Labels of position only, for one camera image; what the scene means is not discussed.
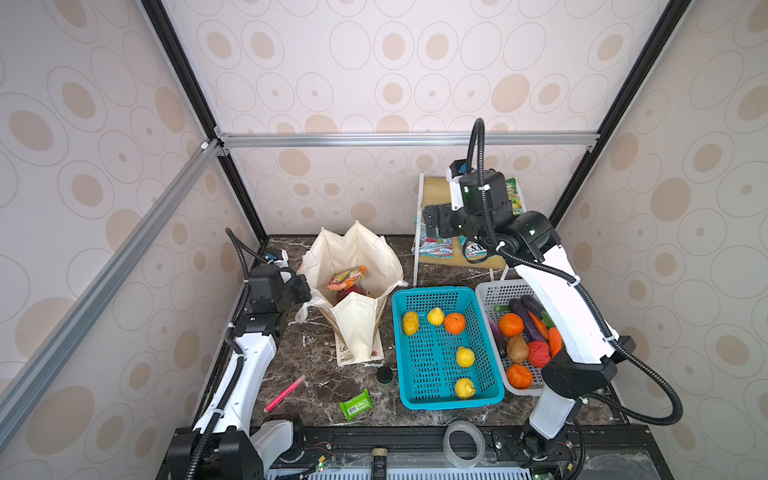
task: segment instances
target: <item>teal plastic basket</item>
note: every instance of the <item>teal plastic basket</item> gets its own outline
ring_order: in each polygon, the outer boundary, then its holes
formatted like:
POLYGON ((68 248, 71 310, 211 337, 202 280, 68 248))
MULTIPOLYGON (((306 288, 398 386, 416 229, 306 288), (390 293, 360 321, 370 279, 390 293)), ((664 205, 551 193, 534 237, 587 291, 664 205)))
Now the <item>teal plastic basket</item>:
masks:
POLYGON ((483 325, 477 297, 466 286, 437 286, 400 290, 392 297, 395 317, 395 347, 400 399, 411 410, 469 409, 499 403, 504 385, 493 357, 492 342, 483 325), (467 326, 461 335, 452 335, 442 325, 427 321, 436 306, 448 315, 461 313, 467 326), (419 331, 407 336, 402 331, 406 312, 419 315, 419 331), (475 364, 467 369, 456 363, 456 350, 465 346, 475 352, 475 364), (469 378, 477 393, 461 400, 453 387, 469 378))

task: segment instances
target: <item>wooden shelf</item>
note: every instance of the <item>wooden shelf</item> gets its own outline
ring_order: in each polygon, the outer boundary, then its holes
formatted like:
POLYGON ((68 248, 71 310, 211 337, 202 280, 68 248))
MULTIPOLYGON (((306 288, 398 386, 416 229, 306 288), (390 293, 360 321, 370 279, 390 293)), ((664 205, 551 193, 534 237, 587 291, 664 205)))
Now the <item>wooden shelf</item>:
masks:
MULTIPOLYGON (((449 204, 451 194, 448 190, 448 181, 440 177, 424 178, 424 198, 422 205, 449 204)), ((494 270, 503 270, 507 266, 506 262, 496 255, 485 262, 470 263, 462 255, 462 245, 458 237, 453 237, 453 256, 446 258, 428 257, 419 255, 419 263, 434 263, 437 265, 468 266, 470 268, 492 268, 494 270)))

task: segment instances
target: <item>gray plastic basket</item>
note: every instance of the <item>gray plastic basket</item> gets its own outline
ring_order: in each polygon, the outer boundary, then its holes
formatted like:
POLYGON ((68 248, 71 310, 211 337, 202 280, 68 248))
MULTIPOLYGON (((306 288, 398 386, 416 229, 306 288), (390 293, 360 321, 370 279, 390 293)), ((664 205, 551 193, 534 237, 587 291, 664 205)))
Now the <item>gray plastic basket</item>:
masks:
MULTIPOLYGON (((488 330, 488 336, 491 339, 493 339, 493 332, 491 331, 488 322, 493 322, 498 325, 498 321, 505 315, 504 313, 495 312, 493 307, 496 305, 508 305, 510 299, 520 298, 523 295, 534 295, 533 289, 525 282, 525 280, 499 280, 497 282, 480 283, 475 288, 475 293, 477 294, 478 304, 482 311, 483 324, 488 330)), ((537 369, 531 365, 528 360, 525 360, 523 366, 533 373, 533 384, 525 390, 518 390, 510 385, 509 380, 507 380, 506 371, 513 362, 509 358, 502 359, 498 354, 497 349, 493 349, 493 354, 496 358, 498 368, 502 371, 502 382, 504 383, 504 387, 509 392, 520 396, 541 395, 541 389, 544 388, 544 380, 541 378, 541 369, 537 369)))

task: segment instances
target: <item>potato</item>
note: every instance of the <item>potato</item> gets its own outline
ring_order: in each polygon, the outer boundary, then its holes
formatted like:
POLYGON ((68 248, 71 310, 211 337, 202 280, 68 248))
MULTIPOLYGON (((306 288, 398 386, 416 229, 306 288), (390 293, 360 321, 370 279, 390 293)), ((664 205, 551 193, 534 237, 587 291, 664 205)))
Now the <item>potato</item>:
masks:
POLYGON ((509 338, 507 342, 507 355, 515 363, 523 363, 528 358, 528 344, 519 335, 509 338))

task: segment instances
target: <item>roll of clear tape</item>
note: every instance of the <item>roll of clear tape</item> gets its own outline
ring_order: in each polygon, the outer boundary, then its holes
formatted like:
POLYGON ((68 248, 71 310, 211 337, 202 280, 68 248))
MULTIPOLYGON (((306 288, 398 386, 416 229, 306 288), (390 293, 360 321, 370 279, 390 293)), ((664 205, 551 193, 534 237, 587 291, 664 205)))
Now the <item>roll of clear tape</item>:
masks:
POLYGON ((466 422, 465 420, 456 420, 451 425, 448 425, 448 430, 445 430, 445 436, 442 438, 442 451, 445 453, 445 457, 456 468, 469 469, 477 465, 483 457, 485 457, 485 439, 482 436, 480 429, 473 424, 466 422), (464 460, 453 452, 451 449, 451 434, 453 432, 465 432, 475 440, 475 447, 478 454, 474 458, 464 460))

